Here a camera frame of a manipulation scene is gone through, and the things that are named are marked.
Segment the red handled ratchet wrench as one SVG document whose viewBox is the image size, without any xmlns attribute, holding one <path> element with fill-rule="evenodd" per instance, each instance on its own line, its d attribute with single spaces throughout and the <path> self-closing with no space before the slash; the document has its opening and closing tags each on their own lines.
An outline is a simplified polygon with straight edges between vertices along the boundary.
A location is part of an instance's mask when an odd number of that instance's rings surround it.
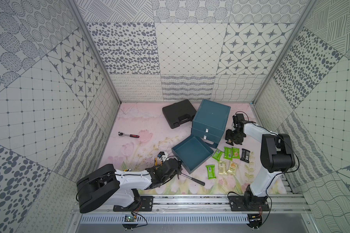
<svg viewBox="0 0 350 233">
<path fill-rule="evenodd" d="M 131 137 L 131 138 L 140 138 L 139 135 L 133 135 L 133 134 L 125 134 L 123 132 L 118 132 L 119 136 L 127 136 L 127 137 Z"/>
</svg>

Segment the black plastic case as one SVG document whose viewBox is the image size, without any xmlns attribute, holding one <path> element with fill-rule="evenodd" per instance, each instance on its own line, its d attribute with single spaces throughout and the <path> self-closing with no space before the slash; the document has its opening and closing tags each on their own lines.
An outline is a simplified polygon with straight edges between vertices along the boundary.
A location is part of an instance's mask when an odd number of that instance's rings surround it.
<svg viewBox="0 0 350 233">
<path fill-rule="evenodd" d="M 162 108 L 162 113 L 171 129 L 192 121 L 196 112 L 196 109 L 189 100 L 182 100 Z"/>
</svg>

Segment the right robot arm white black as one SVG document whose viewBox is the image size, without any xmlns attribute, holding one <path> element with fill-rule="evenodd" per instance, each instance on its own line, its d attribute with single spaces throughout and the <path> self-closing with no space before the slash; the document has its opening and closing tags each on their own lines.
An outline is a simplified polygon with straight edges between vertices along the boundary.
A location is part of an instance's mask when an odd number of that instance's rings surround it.
<svg viewBox="0 0 350 233">
<path fill-rule="evenodd" d="M 252 137 L 261 144 L 260 169 L 256 179 L 248 185 L 243 204 L 265 204 L 268 190 L 283 174 L 295 166 L 295 153 L 292 149 L 290 136 L 277 134 L 259 126 L 254 121 L 246 120 L 244 113 L 236 112 L 232 117 L 233 129 L 226 130 L 226 143 L 241 145 L 244 138 Z"/>
</svg>

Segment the green cookie packet front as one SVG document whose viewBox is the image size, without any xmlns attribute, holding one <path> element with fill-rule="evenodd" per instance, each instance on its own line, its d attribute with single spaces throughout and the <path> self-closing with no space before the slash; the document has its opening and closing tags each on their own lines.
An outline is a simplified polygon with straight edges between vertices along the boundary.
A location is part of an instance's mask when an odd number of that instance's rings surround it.
<svg viewBox="0 0 350 233">
<path fill-rule="evenodd" d="M 232 148 L 232 158 L 240 159 L 240 149 Z"/>
</svg>

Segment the teal drawer cabinet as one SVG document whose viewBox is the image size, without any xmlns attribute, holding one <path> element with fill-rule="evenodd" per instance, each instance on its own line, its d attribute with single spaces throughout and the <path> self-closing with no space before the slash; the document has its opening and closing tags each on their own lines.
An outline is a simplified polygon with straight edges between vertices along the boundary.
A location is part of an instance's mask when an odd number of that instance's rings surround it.
<svg viewBox="0 0 350 233">
<path fill-rule="evenodd" d="M 203 100 L 192 120 L 191 135 L 208 140 L 211 148 L 217 148 L 226 130 L 230 106 Z"/>
</svg>

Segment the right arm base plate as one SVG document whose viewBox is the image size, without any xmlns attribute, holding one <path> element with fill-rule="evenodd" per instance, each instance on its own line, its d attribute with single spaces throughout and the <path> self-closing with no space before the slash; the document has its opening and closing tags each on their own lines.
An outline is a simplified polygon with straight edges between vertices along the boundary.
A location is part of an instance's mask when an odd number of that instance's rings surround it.
<svg viewBox="0 0 350 233">
<path fill-rule="evenodd" d="M 228 196 L 228 201 L 232 212 L 265 212 L 270 210 L 270 205 L 267 202 L 244 204 L 242 196 Z"/>
</svg>

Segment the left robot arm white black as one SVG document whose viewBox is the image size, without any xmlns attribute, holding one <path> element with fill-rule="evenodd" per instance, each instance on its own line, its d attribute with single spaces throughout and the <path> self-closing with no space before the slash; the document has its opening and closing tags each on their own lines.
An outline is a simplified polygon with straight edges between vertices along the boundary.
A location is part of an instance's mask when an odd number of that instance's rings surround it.
<svg viewBox="0 0 350 233">
<path fill-rule="evenodd" d="M 79 211 L 92 212 L 108 200 L 112 205 L 136 210 L 141 202 L 139 190 L 159 188 L 181 171 L 181 161 L 174 157 L 143 171 L 116 170 L 106 164 L 76 183 Z"/>
</svg>

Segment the black cookie packet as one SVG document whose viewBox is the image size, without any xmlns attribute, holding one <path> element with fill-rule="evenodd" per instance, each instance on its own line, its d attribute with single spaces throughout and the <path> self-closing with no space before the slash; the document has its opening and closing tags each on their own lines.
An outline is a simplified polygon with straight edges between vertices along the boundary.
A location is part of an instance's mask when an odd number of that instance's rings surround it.
<svg viewBox="0 0 350 233">
<path fill-rule="evenodd" d="M 246 149 L 242 149 L 240 160 L 249 164 L 250 163 L 250 151 L 246 150 Z"/>
</svg>

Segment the black claw hammer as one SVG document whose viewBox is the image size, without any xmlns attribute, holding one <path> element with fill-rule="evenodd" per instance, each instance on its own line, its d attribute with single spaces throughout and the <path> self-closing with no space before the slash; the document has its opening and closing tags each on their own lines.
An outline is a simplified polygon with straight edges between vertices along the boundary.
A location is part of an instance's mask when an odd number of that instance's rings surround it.
<svg viewBox="0 0 350 233">
<path fill-rule="evenodd" d="M 203 182 L 203 181 L 200 181 L 200 180 L 198 180 L 196 178 L 190 177 L 190 176 L 188 176 L 186 174 L 183 174 L 183 173 L 181 173 L 180 175 L 183 176 L 183 177 L 186 177 L 187 179 L 192 180 L 193 182 L 195 182 L 195 183 L 197 183 L 197 184 L 199 184 L 201 186 L 205 186 L 205 182 Z"/>
</svg>

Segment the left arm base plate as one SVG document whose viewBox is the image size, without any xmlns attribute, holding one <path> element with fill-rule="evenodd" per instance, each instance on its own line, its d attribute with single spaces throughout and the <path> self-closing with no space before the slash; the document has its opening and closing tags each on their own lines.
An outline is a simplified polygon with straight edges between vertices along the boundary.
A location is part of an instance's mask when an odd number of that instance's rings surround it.
<svg viewBox="0 0 350 233">
<path fill-rule="evenodd" d="M 139 201 L 134 201 L 128 207 L 115 205 L 114 212 L 151 212 L 153 209 L 153 196 L 140 196 Z"/>
</svg>

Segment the yellow cookie packet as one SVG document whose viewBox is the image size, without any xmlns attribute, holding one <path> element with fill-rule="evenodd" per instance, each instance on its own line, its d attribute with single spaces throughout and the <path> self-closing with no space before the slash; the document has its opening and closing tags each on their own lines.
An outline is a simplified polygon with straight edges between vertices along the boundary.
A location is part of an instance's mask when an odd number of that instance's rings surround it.
<svg viewBox="0 0 350 233">
<path fill-rule="evenodd" d="M 227 173 L 227 162 L 226 161 L 219 161 L 218 162 L 218 174 L 219 175 L 228 175 Z"/>
<path fill-rule="evenodd" d="M 237 169 L 238 169 L 238 164 L 234 163 L 233 161 L 231 161 L 229 163 L 229 167 L 227 169 L 227 173 L 232 175 L 232 176 L 235 176 L 236 175 L 236 172 L 237 172 Z"/>
</svg>

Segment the teal bottom drawer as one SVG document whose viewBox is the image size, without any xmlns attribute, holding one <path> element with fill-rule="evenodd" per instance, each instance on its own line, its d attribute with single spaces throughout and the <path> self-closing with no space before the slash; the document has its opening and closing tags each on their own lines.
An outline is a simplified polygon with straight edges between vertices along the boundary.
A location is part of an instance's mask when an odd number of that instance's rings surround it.
<svg viewBox="0 0 350 233">
<path fill-rule="evenodd" d="M 172 147 L 172 152 L 182 161 L 182 165 L 189 174 L 205 163 L 214 153 L 209 145 L 196 136 L 187 137 Z"/>
</svg>

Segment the aluminium mounting rail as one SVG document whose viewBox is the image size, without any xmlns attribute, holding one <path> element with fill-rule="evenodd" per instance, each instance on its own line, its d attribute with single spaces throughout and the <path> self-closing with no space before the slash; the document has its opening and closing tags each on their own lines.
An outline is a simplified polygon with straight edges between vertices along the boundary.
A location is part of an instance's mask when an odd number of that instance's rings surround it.
<svg viewBox="0 0 350 233">
<path fill-rule="evenodd" d="M 241 213 L 258 214 L 257 207 L 246 209 L 244 206 L 233 207 L 229 195 L 153 195 L 153 200 L 140 204 L 139 213 L 144 214 L 208 214 Z M 310 213 L 310 207 L 300 194 L 270 194 L 267 200 L 270 211 L 264 214 L 303 214 Z"/>
</svg>

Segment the green cookie packet barcode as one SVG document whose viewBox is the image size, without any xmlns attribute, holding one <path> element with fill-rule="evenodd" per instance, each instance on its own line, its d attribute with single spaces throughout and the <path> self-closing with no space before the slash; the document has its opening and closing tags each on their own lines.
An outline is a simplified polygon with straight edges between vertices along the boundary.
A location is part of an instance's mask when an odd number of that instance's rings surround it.
<svg viewBox="0 0 350 233">
<path fill-rule="evenodd" d="M 232 159 L 233 159 L 232 148 L 224 147 L 224 159 L 232 161 Z"/>
</svg>

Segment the green cookie packet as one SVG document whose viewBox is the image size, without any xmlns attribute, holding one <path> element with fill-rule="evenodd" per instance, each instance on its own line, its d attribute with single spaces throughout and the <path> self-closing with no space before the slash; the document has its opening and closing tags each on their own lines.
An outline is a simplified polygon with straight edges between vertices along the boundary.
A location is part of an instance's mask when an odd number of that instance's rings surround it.
<svg viewBox="0 0 350 233">
<path fill-rule="evenodd" d="M 240 159 L 240 149 L 232 148 L 232 158 Z"/>
<path fill-rule="evenodd" d="M 219 162 L 223 154 L 224 154 L 223 151 L 217 149 L 215 153 L 212 155 L 212 158 Z"/>
<path fill-rule="evenodd" d="M 208 179 L 216 179 L 215 165 L 206 165 Z"/>
</svg>

